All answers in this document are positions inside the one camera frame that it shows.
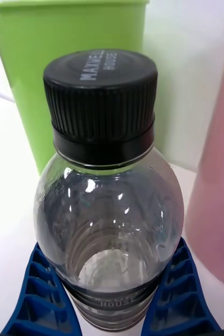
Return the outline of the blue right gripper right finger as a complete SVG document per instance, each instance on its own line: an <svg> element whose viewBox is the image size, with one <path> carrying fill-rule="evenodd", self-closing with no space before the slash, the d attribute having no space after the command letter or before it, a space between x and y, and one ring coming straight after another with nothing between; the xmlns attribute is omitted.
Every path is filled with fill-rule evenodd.
<svg viewBox="0 0 224 336"><path fill-rule="evenodd" d="M196 265L183 239L164 270L141 335L224 335L206 304Z"/></svg>

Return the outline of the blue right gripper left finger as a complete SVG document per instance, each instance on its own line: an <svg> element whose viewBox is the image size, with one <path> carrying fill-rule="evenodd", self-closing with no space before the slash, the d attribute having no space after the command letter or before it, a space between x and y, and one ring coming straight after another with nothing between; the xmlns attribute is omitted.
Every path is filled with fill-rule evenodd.
<svg viewBox="0 0 224 336"><path fill-rule="evenodd" d="M82 335L73 305L38 244L14 312L0 335Z"/></svg>

